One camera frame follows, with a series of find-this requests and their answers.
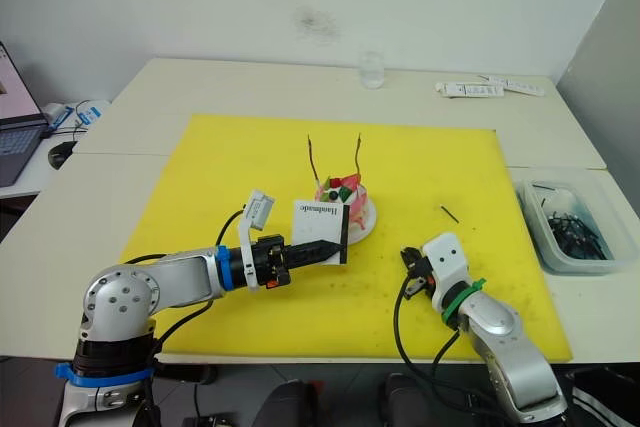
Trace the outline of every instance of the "computer mouse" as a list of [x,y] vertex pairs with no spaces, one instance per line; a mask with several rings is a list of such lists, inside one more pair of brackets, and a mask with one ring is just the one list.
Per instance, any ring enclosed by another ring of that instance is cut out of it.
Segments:
[[62,142],[49,151],[49,163],[51,167],[58,170],[65,161],[73,154],[73,146],[77,141]]

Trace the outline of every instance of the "laptop screen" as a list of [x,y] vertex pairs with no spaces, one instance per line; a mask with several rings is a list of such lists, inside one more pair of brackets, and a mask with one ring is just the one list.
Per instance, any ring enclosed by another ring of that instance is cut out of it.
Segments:
[[41,115],[4,45],[0,44],[0,123],[33,120]]

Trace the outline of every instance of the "yellow cutting board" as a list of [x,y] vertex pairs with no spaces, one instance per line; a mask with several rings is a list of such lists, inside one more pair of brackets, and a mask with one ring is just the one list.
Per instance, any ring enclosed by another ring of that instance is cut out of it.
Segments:
[[[211,246],[252,189],[275,197],[263,233],[291,238],[293,201],[312,199],[307,134],[318,175],[355,171],[362,135],[362,182],[378,211],[369,237],[349,247],[342,266],[291,271],[292,283],[241,289],[183,326],[165,352],[275,357],[398,357],[393,304],[405,276],[399,252],[445,231],[461,239],[473,279],[508,302],[554,361],[571,353],[524,224],[495,132],[391,125],[194,115],[158,181],[122,261],[147,253]],[[441,209],[446,206],[460,223]],[[236,228],[223,244],[238,245]],[[156,315],[158,332],[195,310]],[[403,302],[407,352],[433,358],[451,331],[425,295]],[[468,339],[447,358],[476,359]]]

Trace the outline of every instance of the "white card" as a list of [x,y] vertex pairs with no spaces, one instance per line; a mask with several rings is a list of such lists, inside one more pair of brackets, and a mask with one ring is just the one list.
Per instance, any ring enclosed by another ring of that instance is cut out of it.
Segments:
[[[298,245],[316,240],[327,240],[347,245],[349,232],[349,206],[330,202],[296,200],[293,203],[293,233],[291,244]],[[322,264],[346,264],[347,252],[344,249]]]

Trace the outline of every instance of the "laptop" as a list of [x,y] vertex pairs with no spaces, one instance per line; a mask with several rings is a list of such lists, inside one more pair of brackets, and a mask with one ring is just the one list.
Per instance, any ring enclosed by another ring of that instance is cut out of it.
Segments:
[[48,127],[0,42],[0,187],[13,185]]

